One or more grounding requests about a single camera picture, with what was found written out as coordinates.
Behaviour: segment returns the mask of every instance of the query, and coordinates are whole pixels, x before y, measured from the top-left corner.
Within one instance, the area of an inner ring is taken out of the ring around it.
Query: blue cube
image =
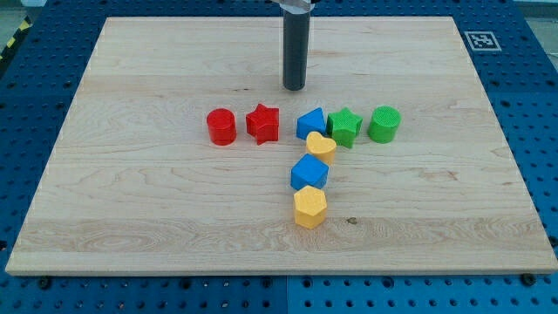
[[[316,131],[325,135],[325,122],[322,108],[316,108],[296,120],[296,137],[306,140],[308,133]]]
[[[323,188],[328,180],[330,168],[311,154],[305,154],[290,170],[290,186],[295,190],[310,185]]]

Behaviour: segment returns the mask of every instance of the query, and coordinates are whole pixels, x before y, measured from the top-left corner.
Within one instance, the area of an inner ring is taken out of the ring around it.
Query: blue perforated table
[[[513,3],[336,0],[322,1],[313,13],[452,16],[544,227],[558,236],[558,74]],[[50,0],[0,81],[3,267],[106,17],[279,15],[276,4],[261,1]],[[557,275],[15,278],[2,272],[0,313],[553,312],[557,287]]]

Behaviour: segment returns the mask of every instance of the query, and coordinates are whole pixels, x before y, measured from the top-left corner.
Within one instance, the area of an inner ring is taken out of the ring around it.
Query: green star
[[[326,132],[338,145],[352,148],[352,143],[360,132],[362,123],[362,117],[345,107],[337,113],[328,114]]]

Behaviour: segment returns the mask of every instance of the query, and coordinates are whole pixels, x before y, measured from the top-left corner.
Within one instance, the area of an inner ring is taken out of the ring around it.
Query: wood grain
[[[16,276],[502,274],[558,269],[451,18],[314,18],[304,91],[277,18],[108,18],[6,270]],[[281,108],[256,146],[244,115]],[[397,107],[396,139],[340,147],[328,218],[293,222],[298,116]],[[238,138],[205,117],[236,113]],[[356,224],[348,223],[354,217]]]

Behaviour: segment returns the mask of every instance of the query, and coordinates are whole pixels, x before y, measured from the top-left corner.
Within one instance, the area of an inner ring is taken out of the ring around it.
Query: heart-shaped block
[[[333,164],[336,149],[337,143],[332,139],[323,137],[319,132],[310,132],[306,137],[306,152],[328,166]]]

